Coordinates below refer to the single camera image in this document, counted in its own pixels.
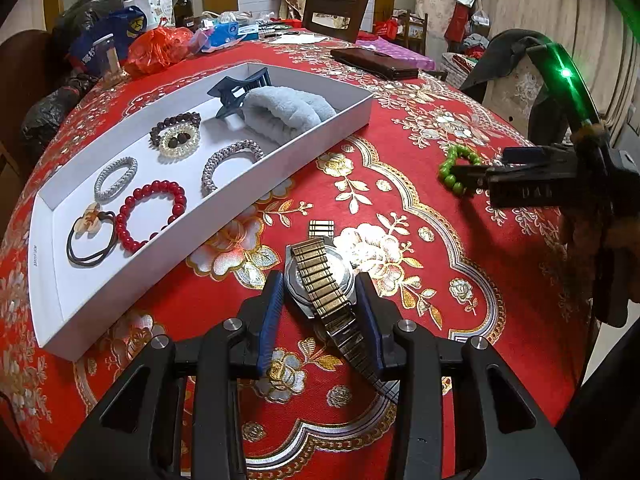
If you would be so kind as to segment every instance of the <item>silver screw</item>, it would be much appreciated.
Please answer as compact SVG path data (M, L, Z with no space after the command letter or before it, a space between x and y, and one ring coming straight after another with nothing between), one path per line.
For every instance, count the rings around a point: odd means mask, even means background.
M156 350L164 348L169 344L169 338L164 334L157 335L155 338L151 340L151 346Z
M403 332L413 332L417 325L415 321L411 321L410 319L401 319L398 321L398 328Z
M481 335L475 335L471 338L471 346L476 350L484 350L489 346L489 342Z
M222 324L225 327L225 330L229 330L229 332L233 332L234 330L238 330L242 326L242 320L237 317L230 317L229 319L225 319L225 322Z

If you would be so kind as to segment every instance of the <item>wristwatch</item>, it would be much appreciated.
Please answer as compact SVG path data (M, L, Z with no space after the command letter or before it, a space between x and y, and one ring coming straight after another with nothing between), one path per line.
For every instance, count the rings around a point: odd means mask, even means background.
M308 239L287 246L285 282L307 319L318 321L328 338L360 374L387 399L398 403L399 381L380 381L351 305L356 301L355 272L334 245L334 222L312 220Z

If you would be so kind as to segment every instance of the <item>brown leather wallet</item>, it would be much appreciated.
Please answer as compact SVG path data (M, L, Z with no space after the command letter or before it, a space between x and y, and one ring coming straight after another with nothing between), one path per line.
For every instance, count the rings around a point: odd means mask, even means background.
M366 48L334 48L331 57L349 66L353 66L369 72L383 79L415 79L418 77L418 69L412 63L404 59L372 52Z

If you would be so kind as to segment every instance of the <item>wine bottle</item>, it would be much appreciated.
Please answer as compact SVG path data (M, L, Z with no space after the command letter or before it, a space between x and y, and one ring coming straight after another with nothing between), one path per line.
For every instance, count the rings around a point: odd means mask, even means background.
M185 19L193 16L193 6L189 0L178 0L174 5L175 26L184 27Z

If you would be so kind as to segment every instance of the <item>metal watch strap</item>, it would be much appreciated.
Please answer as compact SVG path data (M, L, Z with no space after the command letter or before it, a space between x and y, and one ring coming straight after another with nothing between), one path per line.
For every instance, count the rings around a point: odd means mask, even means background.
M309 235L309 240L292 245L291 253L316 319L322 322L347 362L380 394L397 404L399 381L383 383L376 377L357 320L351 312L350 302L335 282L327 262L322 237L333 238L334 223L312 220L309 222Z

